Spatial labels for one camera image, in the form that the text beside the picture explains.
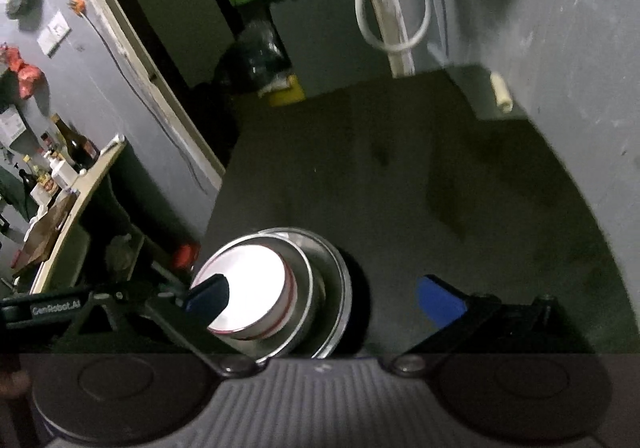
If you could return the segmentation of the person's left hand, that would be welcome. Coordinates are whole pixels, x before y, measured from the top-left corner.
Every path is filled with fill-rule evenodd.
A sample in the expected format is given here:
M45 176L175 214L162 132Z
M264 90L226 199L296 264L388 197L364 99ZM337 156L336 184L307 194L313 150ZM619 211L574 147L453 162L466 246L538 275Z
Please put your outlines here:
M0 398L15 399L25 395L30 389L30 377L24 370L0 372Z

